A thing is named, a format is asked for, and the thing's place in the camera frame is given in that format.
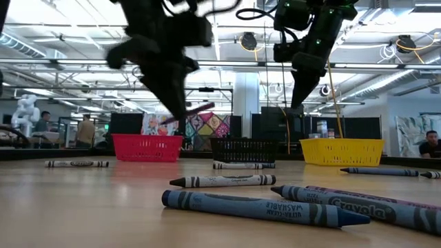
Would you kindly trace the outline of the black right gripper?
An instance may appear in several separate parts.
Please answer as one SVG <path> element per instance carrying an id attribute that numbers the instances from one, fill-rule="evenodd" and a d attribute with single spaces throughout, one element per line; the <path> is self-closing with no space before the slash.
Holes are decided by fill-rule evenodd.
<path id="1" fill-rule="evenodd" d="M 297 72 L 292 72 L 294 89 L 291 99 L 291 108 L 299 107 L 317 86 L 320 76 L 327 72 L 327 48 L 322 45 L 313 45 L 311 48 L 300 48 L 292 58 L 291 66 Z"/>

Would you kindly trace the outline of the purple crayon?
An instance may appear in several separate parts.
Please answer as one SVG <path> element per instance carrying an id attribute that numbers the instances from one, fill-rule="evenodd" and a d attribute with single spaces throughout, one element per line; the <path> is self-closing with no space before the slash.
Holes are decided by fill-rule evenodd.
<path id="1" fill-rule="evenodd" d="M 331 189 L 331 188 L 326 188 L 326 187 L 317 187 L 317 186 L 313 186 L 313 185 L 308 185 L 308 186 L 306 186 L 306 188 L 320 190 L 320 191 L 324 191 L 324 192 L 344 194 L 344 195 L 348 195 L 348 196 L 357 196 L 357 197 L 366 198 L 366 199 L 370 199 L 370 200 L 379 200 L 379 201 L 396 203 L 396 204 L 401 204 L 401 205 L 408 205 L 408 206 L 412 206 L 412 207 L 421 207 L 421 208 L 425 208 L 425 209 L 435 209 L 435 210 L 441 211 L 441 206 L 428 205 L 428 204 L 424 204 L 424 203 L 415 203 L 415 202 L 410 202 L 410 201 L 405 201 L 405 200 L 398 200 L 398 199 L 394 199 L 394 198 L 387 198 L 384 196 L 374 196 L 374 195 L 363 194 L 363 193 L 359 193 L 359 192 L 348 192 L 345 190 Z"/>
<path id="2" fill-rule="evenodd" d="M 198 114 L 199 112 L 202 112 L 202 111 L 205 111 L 205 110 L 209 110 L 209 109 L 213 108 L 214 106 L 215 106 L 215 103 L 208 103 L 208 104 L 202 105 L 202 106 L 200 106 L 198 108 L 195 108 L 195 109 L 192 109 L 192 110 L 188 110 L 188 111 L 186 111 L 181 116 L 177 116 L 177 117 L 174 116 L 174 117 L 171 117 L 171 118 L 168 118 L 168 119 L 164 120 L 161 123 L 161 125 L 167 125 L 167 124 L 173 123 L 175 121 L 180 121 L 181 119 L 183 119 L 183 118 L 185 118 L 187 116 L 191 116 L 193 114 Z"/>

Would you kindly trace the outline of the grey ventilation duct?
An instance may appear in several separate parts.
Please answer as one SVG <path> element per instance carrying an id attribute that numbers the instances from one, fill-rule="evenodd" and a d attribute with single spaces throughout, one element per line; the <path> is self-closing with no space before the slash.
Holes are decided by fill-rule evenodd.
<path id="1" fill-rule="evenodd" d="M 0 45 L 16 50 L 17 52 L 34 59 L 42 59 L 46 57 L 46 54 L 43 51 L 38 50 L 5 32 L 0 34 Z"/>
<path id="2" fill-rule="evenodd" d="M 422 72 L 435 71 L 441 71 L 441 65 L 416 65 L 410 69 L 401 70 L 393 74 L 378 76 L 342 95 L 341 101 L 349 101 L 357 97 L 368 97 L 379 94 L 401 83 L 410 83 L 418 80 L 422 76 Z"/>

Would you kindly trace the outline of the person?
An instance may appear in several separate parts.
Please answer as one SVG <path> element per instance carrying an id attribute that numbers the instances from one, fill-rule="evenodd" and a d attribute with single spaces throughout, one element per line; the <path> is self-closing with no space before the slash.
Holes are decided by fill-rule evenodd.
<path id="1" fill-rule="evenodd" d="M 48 111 L 42 111 L 41 118 L 36 122 L 35 132 L 47 132 L 49 130 L 49 121 L 51 114 Z"/>
<path id="2" fill-rule="evenodd" d="M 441 158 L 441 139 L 436 131 L 426 133 L 426 141 L 419 146 L 419 153 L 423 158 Z"/>
<path id="3" fill-rule="evenodd" d="M 89 114 L 83 115 L 83 120 L 78 124 L 76 133 L 77 148 L 91 148 L 95 135 L 95 126 Z"/>

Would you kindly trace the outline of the black cabinet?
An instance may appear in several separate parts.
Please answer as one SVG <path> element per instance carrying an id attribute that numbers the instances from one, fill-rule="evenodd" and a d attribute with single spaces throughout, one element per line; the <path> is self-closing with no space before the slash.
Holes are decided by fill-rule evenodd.
<path id="1" fill-rule="evenodd" d="M 301 153 L 300 140 L 305 138 L 304 108 L 261 107 L 252 114 L 252 138 L 278 141 L 280 153 Z"/>

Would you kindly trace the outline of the floral cloth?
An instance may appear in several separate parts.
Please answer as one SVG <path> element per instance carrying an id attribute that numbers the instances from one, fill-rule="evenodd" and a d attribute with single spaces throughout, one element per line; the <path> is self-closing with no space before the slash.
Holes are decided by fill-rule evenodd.
<path id="1" fill-rule="evenodd" d="M 142 135 L 156 135 L 156 136 L 173 136 L 178 130 L 178 121 L 162 125 L 163 121 L 170 118 L 170 115 L 164 114 L 143 114 L 142 120 Z"/>

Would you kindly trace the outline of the yellow plastic basket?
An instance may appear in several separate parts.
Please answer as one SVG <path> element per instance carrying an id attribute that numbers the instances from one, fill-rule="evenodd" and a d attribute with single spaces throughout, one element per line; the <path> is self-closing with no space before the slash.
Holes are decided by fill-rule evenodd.
<path id="1" fill-rule="evenodd" d="M 322 166 L 377 167 L 382 139 L 311 138 L 300 140 L 304 160 Z"/>

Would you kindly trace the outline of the red plastic basket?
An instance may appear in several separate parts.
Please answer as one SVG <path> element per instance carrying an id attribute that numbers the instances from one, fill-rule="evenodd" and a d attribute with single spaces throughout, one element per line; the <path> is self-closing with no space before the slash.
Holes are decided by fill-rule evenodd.
<path id="1" fill-rule="evenodd" d="M 176 162 L 182 136 L 112 134 L 116 158 L 129 162 Z"/>

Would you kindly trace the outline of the black partition panel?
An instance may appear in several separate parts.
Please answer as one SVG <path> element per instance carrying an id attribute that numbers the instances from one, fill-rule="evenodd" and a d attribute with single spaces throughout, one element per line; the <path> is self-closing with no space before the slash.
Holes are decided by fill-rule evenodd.
<path id="1" fill-rule="evenodd" d="M 318 133 L 319 121 L 326 121 L 328 129 L 333 129 L 339 136 L 337 118 L 305 117 L 305 134 Z M 342 133 L 345 138 L 381 139 L 382 131 L 379 117 L 342 117 L 340 118 Z"/>
<path id="2" fill-rule="evenodd" d="M 111 113 L 108 130 L 108 147 L 114 149 L 113 134 L 140 134 L 143 115 L 141 113 Z"/>

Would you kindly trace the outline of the white pillar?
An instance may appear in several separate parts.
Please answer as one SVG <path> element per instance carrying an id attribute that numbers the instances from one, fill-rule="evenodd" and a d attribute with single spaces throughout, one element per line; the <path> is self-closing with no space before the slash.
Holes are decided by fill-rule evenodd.
<path id="1" fill-rule="evenodd" d="M 233 112 L 242 117 L 242 135 L 252 137 L 252 114 L 259 112 L 260 79 L 257 72 L 238 72 L 234 82 Z"/>

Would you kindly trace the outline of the black plastic basket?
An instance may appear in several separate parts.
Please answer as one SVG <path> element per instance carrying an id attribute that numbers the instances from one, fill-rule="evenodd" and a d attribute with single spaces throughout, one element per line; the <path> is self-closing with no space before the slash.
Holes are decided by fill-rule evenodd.
<path id="1" fill-rule="evenodd" d="M 278 141 L 252 138 L 211 138 L 213 159 L 226 163 L 274 163 Z"/>

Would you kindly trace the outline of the leaf pattern cloth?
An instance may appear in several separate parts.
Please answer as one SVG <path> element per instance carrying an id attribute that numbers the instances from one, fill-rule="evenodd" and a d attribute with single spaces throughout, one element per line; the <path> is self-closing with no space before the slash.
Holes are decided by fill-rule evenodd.
<path id="1" fill-rule="evenodd" d="M 396 117 L 398 146 L 401 157 L 419 158 L 419 146 L 426 142 L 426 133 L 436 131 L 441 138 L 441 114 L 417 117 Z"/>

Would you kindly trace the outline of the colourful patchwork quilt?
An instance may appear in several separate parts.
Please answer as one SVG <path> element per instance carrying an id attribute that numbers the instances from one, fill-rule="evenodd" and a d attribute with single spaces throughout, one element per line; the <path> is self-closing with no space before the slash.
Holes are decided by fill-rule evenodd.
<path id="1" fill-rule="evenodd" d="M 185 137 L 194 151 L 211 151 L 211 138 L 223 138 L 229 133 L 230 115 L 213 112 L 188 116 L 185 120 Z"/>

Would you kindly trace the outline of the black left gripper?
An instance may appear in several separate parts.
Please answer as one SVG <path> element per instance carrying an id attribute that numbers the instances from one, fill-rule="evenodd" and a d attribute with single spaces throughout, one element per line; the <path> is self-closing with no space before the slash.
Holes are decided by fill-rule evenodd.
<path id="1" fill-rule="evenodd" d="M 199 69 L 198 62 L 185 55 L 185 48 L 198 45 L 198 34 L 172 34 L 162 40 L 133 34 L 107 51 L 106 62 L 116 70 L 127 61 L 137 64 L 143 74 L 141 82 L 174 118 L 181 119 L 186 113 L 185 75 Z"/>

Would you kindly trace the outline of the black stand frame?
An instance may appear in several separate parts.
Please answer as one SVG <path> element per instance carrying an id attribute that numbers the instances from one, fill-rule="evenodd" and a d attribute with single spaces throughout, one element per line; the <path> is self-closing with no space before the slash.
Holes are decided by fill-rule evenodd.
<path id="1" fill-rule="evenodd" d="M 224 88 L 214 88 L 214 87 L 200 87 L 198 88 L 198 92 L 204 93 L 215 93 L 219 92 L 221 97 L 219 99 L 203 99 L 203 102 L 213 102 L 213 103 L 222 103 L 223 105 L 229 105 L 229 113 L 232 115 L 234 113 L 234 90 L 233 89 L 224 89 Z"/>

